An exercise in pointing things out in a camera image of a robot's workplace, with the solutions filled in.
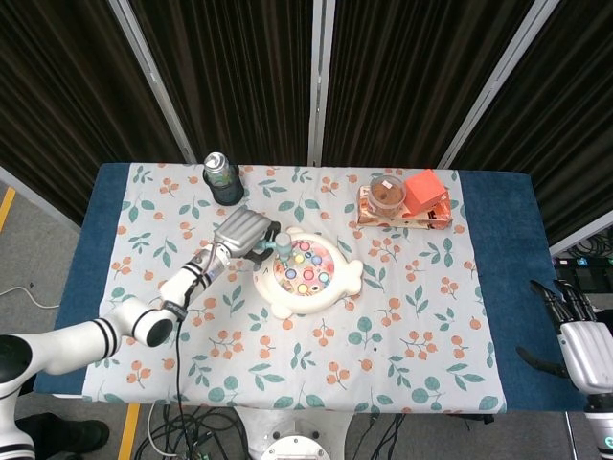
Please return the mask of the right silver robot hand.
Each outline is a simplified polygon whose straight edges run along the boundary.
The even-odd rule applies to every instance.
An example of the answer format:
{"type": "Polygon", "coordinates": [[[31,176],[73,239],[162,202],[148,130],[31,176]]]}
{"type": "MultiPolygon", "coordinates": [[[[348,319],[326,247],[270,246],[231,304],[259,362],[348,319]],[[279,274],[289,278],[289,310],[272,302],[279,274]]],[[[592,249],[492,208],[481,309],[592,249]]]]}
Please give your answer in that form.
{"type": "Polygon", "coordinates": [[[564,362],[556,364],[518,347],[517,354],[537,371],[570,380],[587,396],[612,392],[612,333],[598,319],[584,293],[569,282],[555,279],[556,290],[531,280],[556,332],[564,362]]]}

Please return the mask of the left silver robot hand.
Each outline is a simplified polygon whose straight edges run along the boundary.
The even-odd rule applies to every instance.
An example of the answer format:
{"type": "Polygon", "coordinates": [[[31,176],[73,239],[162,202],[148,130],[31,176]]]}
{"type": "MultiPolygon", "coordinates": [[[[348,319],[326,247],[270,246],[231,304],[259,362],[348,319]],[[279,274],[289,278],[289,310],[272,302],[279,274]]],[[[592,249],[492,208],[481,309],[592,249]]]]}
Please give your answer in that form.
{"type": "Polygon", "coordinates": [[[273,255],[275,238],[281,225],[248,208],[239,208],[214,232],[214,243],[221,244],[232,259],[262,264],[273,255]]]}

